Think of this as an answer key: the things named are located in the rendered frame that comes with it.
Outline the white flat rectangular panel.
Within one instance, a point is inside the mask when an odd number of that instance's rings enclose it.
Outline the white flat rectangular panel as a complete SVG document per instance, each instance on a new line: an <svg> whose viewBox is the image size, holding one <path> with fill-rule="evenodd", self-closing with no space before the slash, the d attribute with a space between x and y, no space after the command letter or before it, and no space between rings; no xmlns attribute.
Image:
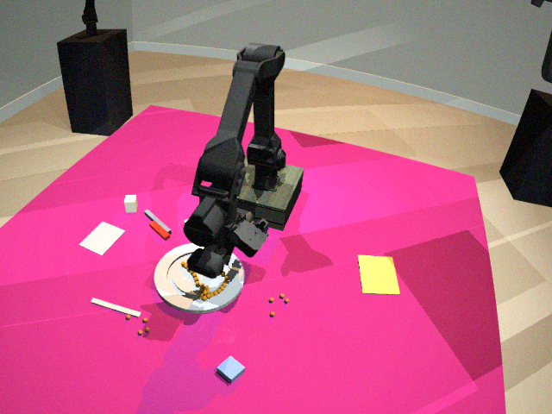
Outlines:
<svg viewBox="0 0 552 414"><path fill-rule="evenodd" d="M101 222L79 246L103 256L124 232L112 224Z"/></svg>

